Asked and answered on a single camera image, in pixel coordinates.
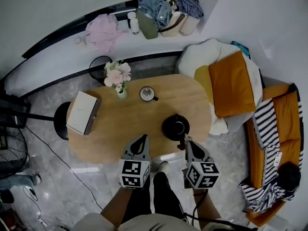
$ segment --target white box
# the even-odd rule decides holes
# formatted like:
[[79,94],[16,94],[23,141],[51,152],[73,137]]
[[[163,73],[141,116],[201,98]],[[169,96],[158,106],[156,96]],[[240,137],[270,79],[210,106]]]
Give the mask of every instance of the white box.
[[100,104],[101,100],[79,91],[66,126],[79,134],[89,134]]

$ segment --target white bottle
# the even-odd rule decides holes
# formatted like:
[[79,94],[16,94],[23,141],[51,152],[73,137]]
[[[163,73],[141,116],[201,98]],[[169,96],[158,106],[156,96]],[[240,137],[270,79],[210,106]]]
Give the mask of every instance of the white bottle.
[[133,18],[130,20],[130,29],[133,34],[139,33],[139,22],[137,18]]
[[127,14],[127,19],[128,19],[128,27],[130,28],[130,20],[136,18],[136,13],[135,12],[129,12]]

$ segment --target mug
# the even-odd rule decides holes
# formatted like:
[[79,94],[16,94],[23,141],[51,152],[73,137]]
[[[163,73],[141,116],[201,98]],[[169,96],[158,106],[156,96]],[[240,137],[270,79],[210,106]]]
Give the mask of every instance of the mug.
[[144,87],[140,91],[140,97],[143,101],[149,102],[151,100],[157,101],[158,98],[155,97],[155,92],[151,87]]

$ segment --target jeans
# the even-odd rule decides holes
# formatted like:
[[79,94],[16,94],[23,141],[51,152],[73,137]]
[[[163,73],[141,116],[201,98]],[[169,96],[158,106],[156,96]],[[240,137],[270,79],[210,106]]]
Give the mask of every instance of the jeans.
[[[185,220],[183,209],[170,188],[165,173],[159,172],[154,176],[154,207],[155,213],[173,216]],[[127,222],[140,215],[151,214],[150,209],[150,177],[148,177],[144,188],[134,189],[129,199],[122,223]]]
[[0,190],[8,190],[13,186],[27,186],[33,188],[37,184],[34,176],[30,175],[12,175],[0,180]]

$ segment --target black pants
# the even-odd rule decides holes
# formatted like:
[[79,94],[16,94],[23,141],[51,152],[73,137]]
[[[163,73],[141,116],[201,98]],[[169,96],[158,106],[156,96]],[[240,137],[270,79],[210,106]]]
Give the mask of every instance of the black pants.
[[[185,220],[182,206],[171,190],[165,173],[159,172],[154,176],[154,207],[155,213],[173,216]],[[150,209],[150,177],[142,190],[135,189],[129,199],[122,223],[140,215],[151,214]]]

